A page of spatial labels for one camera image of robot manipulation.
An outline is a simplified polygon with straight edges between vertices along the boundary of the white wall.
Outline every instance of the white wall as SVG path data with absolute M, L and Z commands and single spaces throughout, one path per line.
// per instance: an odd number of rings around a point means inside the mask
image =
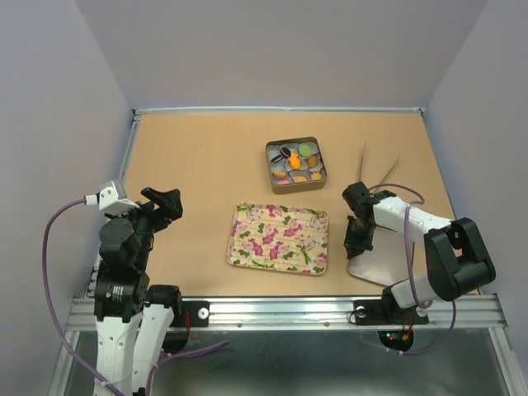
M 72 0 L 0 11 L 0 384 L 46 394 L 59 353 L 41 280 L 48 218 L 117 175 L 130 107 Z M 63 323 L 93 264 L 97 210 L 52 229 L 49 265 Z
M 426 126 L 458 216 L 486 239 L 528 380 L 528 2 L 490 0 L 436 90 Z
M 133 108 L 425 106 L 486 0 L 76 0 Z

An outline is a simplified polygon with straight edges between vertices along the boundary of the orange food item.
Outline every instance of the orange food item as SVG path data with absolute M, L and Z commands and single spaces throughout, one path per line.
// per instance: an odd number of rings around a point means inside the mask
M 290 165 L 291 165 L 291 168 L 294 169 L 295 171 L 298 171 L 300 169 L 300 159 L 297 153 L 291 154 Z
M 319 163 L 319 160 L 317 159 L 317 155 L 313 155 L 312 157 L 308 158 L 309 167 L 317 167 L 318 163 Z

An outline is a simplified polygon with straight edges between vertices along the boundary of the wooden table surface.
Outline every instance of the wooden table surface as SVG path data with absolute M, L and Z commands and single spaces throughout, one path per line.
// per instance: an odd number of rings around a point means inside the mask
M 303 136 L 318 139 L 328 170 L 327 185 L 322 190 L 275 195 L 266 169 L 266 143 Z M 427 200 L 424 210 L 453 217 L 418 114 L 142 115 L 126 190 L 132 200 L 142 200 L 139 192 L 146 186 L 160 191 L 179 188 L 184 208 L 181 219 L 155 236 L 147 268 L 151 285 L 179 285 L 185 296 L 379 294 L 382 286 L 348 275 L 343 247 L 351 211 L 341 194 L 357 181 L 365 144 L 363 181 L 367 186 L 380 182 L 399 155 L 387 182 L 420 191 Z M 406 191 L 394 191 L 404 200 L 413 198 Z M 226 252 L 233 213 L 244 201 L 328 212 L 324 275 L 230 266 Z M 400 256 L 394 260 L 402 261 Z M 424 260 L 418 249 L 415 273 L 423 271 Z

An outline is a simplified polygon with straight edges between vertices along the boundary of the metal tin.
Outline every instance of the metal tin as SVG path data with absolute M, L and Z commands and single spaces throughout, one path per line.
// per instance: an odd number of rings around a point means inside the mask
M 285 172 L 287 172 L 287 177 L 280 178 L 280 177 L 273 176 L 273 172 L 277 171 L 277 165 L 276 163 L 272 163 L 271 159 L 274 158 L 277 155 L 277 153 L 280 152 L 281 146 L 287 145 L 287 147 L 290 148 L 294 144 L 303 144 L 303 143 L 311 143 L 312 146 L 314 146 L 315 144 L 315 147 L 317 147 L 317 151 L 314 152 L 313 155 L 318 156 L 318 165 L 314 167 L 313 169 L 310 169 L 310 168 L 307 169 L 306 168 L 307 158 L 299 157 L 299 159 L 301 160 L 302 168 L 300 170 L 292 170 L 288 164 L 288 160 L 286 159 Z M 317 139 L 315 139 L 312 136 L 305 137 L 305 138 L 276 140 L 276 141 L 267 143 L 266 144 L 266 163 L 267 163 L 267 171 L 270 176 L 271 190 L 275 194 L 289 194 L 291 192 L 318 190 L 318 189 L 323 188 L 324 185 L 327 183 L 328 173 L 327 173 L 326 167 L 324 166 L 324 160 L 323 160 L 323 155 L 321 154 L 321 148 L 319 146 Z M 314 172 L 319 172 L 322 175 L 322 177 L 318 180 L 311 180 L 311 177 L 310 177 L 309 180 L 304 181 L 304 182 L 294 182 L 297 174 L 303 173 L 303 176 L 305 175 L 310 176 Z M 277 184 L 277 182 L 281 179 L 286 179 L 290 183 L 284 184 L 284 185 Z

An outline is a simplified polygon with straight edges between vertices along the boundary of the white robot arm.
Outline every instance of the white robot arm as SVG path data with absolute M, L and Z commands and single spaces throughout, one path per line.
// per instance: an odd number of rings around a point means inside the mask
M 393 192 L 370 193 L 358 182 L 342 196 L 355 215 L 349 216 L 345 237 L 349 259 L 372 250 L 377 226 L 403 233 L 409 204 Z M 410 280 L 391 285 L 383 290 L 380 300 L 361 301 L 367 307 L 357 324 L 401 324 L 417 305 L 435 299 L 452 301 L 495 279 L 495 268 L 472 220 L 445 219 L 410 207 L 408 231 L 410 242 L 423 245 L 426 252 L 427 273 L 414 280 L 417 301 Z
M 153 235 L 182 216 L 180 191 L 158 192 L 146 188 L 141 193 L 151 201 L 134 203 L 126 198 L 119 182 L 111 181 L 99 194 L 86 197 L 89 205 L 99 205 L 111 219 L 99 233 L 101 265 L 94 312 L 97 371 L 126 396 L 145 393 L 165 333 L 173 320 L 182 315 L 179 288 L 149 287 L 145 272 Z M 111 396 L 113 393 L 97 381 L 93 394 Z

